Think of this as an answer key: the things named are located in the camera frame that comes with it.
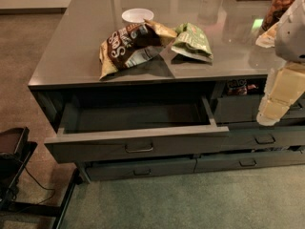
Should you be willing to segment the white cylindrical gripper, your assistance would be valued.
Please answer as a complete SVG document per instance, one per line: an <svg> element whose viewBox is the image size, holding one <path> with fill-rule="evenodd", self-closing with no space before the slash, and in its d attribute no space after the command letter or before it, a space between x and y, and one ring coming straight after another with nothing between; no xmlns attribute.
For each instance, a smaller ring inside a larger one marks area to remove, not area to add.
<svg viewBox="0 0 305 229"><path fill-rule="evenodd" d="M274 126L304 93L304 63L287 62L280 69L271 70L256 121L263 126Z"/></svg>

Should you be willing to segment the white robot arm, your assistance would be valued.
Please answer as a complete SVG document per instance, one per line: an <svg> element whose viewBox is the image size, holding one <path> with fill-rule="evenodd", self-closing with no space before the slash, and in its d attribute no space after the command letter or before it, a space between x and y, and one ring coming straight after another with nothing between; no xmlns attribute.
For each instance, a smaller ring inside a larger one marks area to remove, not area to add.
<svg viewBox="0 0 305 229"><path fill-rule="evenodd" d="M305 0L295 0L256 45L267 42L274 42L275 54L286 61L270 70L256 116L260 125L273 126L305 93Z"/></svg>

